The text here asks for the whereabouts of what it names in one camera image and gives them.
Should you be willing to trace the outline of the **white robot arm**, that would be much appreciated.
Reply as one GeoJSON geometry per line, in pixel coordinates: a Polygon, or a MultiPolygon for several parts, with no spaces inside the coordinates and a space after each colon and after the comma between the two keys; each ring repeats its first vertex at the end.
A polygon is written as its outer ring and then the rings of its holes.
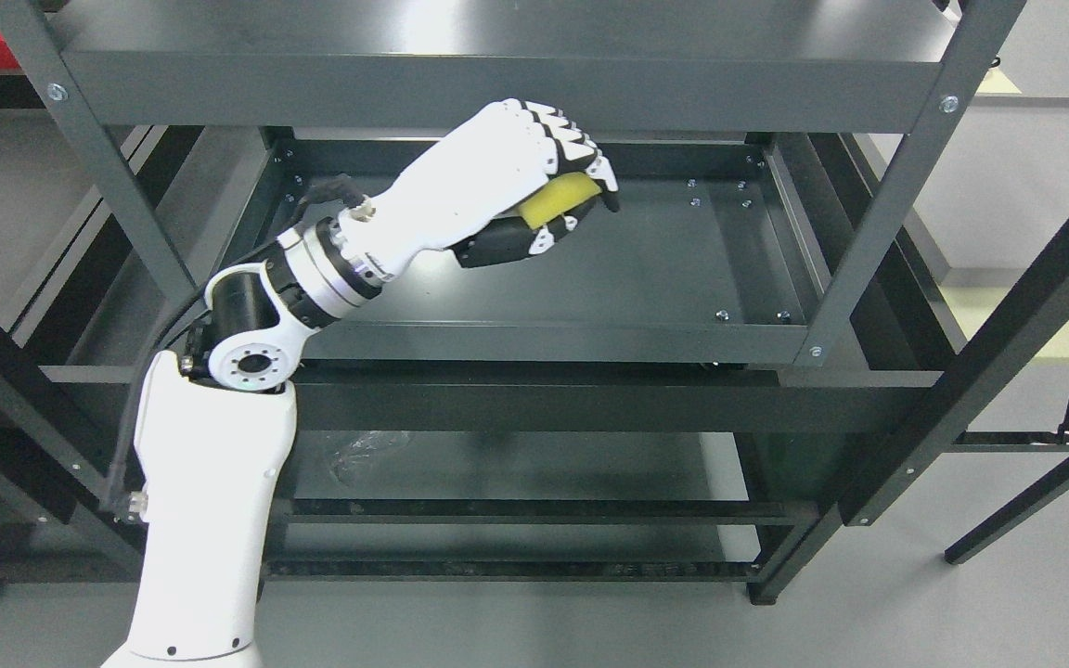
{"type": "Polygon", "coordinates": [[[127,638],[107,667],[259,667],[255,592],[273,492],[296,435],[293,373],[323,326],[377,296],[421,249],[365,206],[292,226],[205,284],[202,375],[165,347],[133,448],[146,548],[127,638]]]}

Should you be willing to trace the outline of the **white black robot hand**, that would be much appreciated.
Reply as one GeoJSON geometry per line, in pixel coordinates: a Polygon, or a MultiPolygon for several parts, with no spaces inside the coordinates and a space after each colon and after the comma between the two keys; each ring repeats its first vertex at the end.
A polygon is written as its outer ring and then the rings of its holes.
{"type": "Polygon", "coordinates": [[[340,216],[345,250],[392,280],[417,254],[453,250],[467,269],[522,261],[564,240],[597,202],[618,212],[611,162],[564,111],[532,100],[494,100],[448,133],[374,196],[368,220],[340,216]],[[586,173],[602,193],[531,229],[518,204],[566,173],[586,173]]]}

